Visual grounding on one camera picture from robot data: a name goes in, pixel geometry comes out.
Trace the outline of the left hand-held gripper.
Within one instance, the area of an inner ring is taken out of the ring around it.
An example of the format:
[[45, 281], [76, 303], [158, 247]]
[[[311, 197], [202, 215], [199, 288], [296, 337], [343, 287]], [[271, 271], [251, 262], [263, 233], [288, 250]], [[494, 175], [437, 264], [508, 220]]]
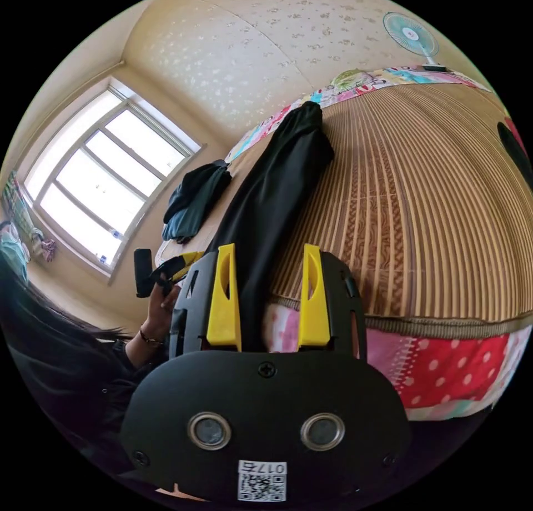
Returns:
[[163, 295], [168, 295], [174, 285], [187, 275], [188, 266], [200, 260], [204, 253], [205, 251], [186, 252], [173, 257], [156, 268], [150, 278], [161, 287]]

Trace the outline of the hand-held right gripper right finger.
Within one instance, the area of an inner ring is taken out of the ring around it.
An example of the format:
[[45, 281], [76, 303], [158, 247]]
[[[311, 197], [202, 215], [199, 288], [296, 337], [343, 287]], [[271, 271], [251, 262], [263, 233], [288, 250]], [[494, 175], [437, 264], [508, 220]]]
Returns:
[[318, 246], [305, 244], [298, 349], [324, 349], [329, 341], [329, 318], [320, 249]]

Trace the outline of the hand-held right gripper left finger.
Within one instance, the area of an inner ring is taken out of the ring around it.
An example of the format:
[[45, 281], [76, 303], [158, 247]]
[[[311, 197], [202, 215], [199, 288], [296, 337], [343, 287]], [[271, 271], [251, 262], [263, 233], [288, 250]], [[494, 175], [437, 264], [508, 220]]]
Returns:
[[210, 347], [216, 349], [242, 348], [234, 243], [218, 248], [207, 342]]

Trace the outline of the person's left hand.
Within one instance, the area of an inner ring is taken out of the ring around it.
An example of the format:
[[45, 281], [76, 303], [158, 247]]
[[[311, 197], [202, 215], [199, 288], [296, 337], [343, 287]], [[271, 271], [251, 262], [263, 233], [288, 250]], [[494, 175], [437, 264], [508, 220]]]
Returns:
[[148, 314], [140, 327], [142, 335], [153, 341], [162, 342], [170, 330], [174, 305], [180, 293], [180, 287], [174, 285], [165, 295], [164, 288], [156, 284], [148, 299]]

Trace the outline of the person's right hand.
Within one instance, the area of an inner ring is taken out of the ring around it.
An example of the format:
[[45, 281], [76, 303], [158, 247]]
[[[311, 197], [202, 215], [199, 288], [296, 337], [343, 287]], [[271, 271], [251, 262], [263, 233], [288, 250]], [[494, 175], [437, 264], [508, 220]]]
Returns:
[[168, 491], [168, 490], [165, 490], [165, 489], [162, 489], [162, 488], [158, 488], [158, 489], [156, 489], [155, 492], [159, 493], [161, 495], [168, 496], [168, 497], [173, 497], [173, 498], [187, 499], [187, 500], [192, 500], [192, 501], [196, 501], [196, 502], [209, 502], [209, 500], [205, 500], [203, 498], [199, 498], [199, 497], [196, 497], [196, 496], [193, 496], [193, 495], [190, 495], [190, 494], [187, 494], [187, 493], [184, 493], [184, 492], [180, 491], [177, 484], [174, 484], [173, 490]]

